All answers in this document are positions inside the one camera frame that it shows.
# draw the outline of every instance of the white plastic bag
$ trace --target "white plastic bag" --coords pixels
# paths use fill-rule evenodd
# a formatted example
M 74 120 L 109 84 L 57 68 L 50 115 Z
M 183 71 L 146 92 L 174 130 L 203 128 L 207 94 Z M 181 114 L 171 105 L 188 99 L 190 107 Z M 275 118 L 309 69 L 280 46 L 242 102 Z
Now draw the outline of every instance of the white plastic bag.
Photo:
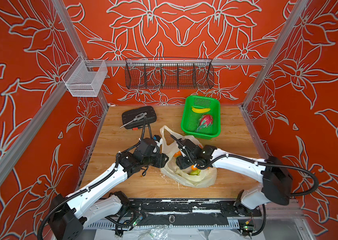
M 166 144 L 166 139 L 164 136 L 165 129 L 178 139 L 187 138 L 190 139 L 194 144 L 202 146 L 202 144 L 193 135 L 182 136 L 176 132 L 173 132 L 166 125 L 163 126 L 160 129 L 163 139 L 162 153 L 165 153 L 169 157 L 169 161 L 166 163 L 165 167 L 161 168 L 161 173 L 174 179 L 176 182 L 189 187 L 209 187 L 213 185 L 217 178 L 217 169 L 215 167 L 201 170 L 199 175 L 189 175 L 186 173 L 185 169 L 181 170 L 180 167 L 177 166 L 173 156 L 176 154 L 176 152 L 180 151 L 180 149 L 178 148 L 178 144 L 176 142 L 173 142 L 169 146 Z

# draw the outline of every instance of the black plastic case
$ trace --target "black plastic case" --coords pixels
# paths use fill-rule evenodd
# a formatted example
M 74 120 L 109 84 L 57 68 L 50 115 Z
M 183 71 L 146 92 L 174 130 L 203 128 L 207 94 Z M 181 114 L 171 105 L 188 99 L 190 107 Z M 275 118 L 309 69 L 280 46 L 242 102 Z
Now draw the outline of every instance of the black plastic case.
M 153 123 L 157 121 L 157 115 L 154 111 L 154 108 L 152 106 L 145 106 L 137 109 L 132 109 L 129 111 L 126 111 L 122 114 L 122 124 L 124 125 L 127 122 L 130 122 L 140 113 L 147 113 L 147 121 L 149 123 Z M 132 129 L 133 127 L 142 127 L 144 124 L 144 119 L 137 120 L 135 122 L 131 122 L 128 125 L 125 126 L 126 129 Z

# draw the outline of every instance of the flower pattern wall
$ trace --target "flower pattern wall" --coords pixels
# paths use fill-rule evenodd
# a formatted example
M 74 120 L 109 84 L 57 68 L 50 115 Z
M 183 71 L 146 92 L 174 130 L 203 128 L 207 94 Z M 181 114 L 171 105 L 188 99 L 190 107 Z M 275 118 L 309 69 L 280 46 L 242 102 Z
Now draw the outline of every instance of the flower pattern wall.
M 296 1 L 293 0 L 65 0 L 90 59 L 175 56 L 266 58 Z M 184 104 L 191 94 L 240 104 L 260 66 L 216 67 L 213 89 L 128 90 L 122 67 L 109 68 L 108 102 Z
M 50 0 L 0 1 L 0 161 L 76 57 Z M 75 190 L 104 110 L 64 93 L 0 187 L 0 239 L 36 239 L 53 197 Z
M 269 154 L 315 173 L 300 198 L 317 239 L 338 239 L 338 0 L 311 0 L 248 108 Z M 312 180 L 292 172 L 294 190 Z

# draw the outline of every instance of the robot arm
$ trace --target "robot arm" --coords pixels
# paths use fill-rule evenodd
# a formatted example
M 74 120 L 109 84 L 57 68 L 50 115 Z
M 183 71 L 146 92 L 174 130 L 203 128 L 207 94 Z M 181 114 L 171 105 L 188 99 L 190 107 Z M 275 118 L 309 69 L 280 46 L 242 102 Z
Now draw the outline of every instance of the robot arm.
M 268 202 L 288 205 L 293 179 L 286 168 L 272 166 L 282 165 L 277 158 L 248 158 L 210 145 L 201 149 L 189 139 L 176 139 L 173 135 L 171 137 L 177 142 L 182 153 L 176 158 L 180 169 L 192 165 L 199 169 L 224 168 L 258 181 L 257 186 L 239 193 L 234 203 L 238 214 L 246 215 L 257 206 Z
M 58 240 L 73 240 L 84 227 L 95 221 L 109 215 L 125 213 L 130 201 L 122 192 L 115 192 L 105 200 L 98 199 L 134 173 L 144 170 L 144 175 L 149 166 L 164 167 L 168 157 L 160 153 L 162 142 L 161 137 L 157 135 L 152 139 L 140 140 L 128 150 L 119 152 L 116 162 L 88 185 L 67 195 L 66 198 L 61 194 L 57 195 L 51 202 L 50 212 L 43 220 L 37 238 L 42 239 L 46 220 Z

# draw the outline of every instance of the black wire basket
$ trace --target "black wire basket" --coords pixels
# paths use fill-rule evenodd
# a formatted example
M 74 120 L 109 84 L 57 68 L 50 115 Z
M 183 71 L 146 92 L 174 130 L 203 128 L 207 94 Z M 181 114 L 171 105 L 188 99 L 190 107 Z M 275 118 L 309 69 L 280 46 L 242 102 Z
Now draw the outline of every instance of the black wire basket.
M 210 89 L 214 68 L 207 58 L 127 58 L 128 89 Z

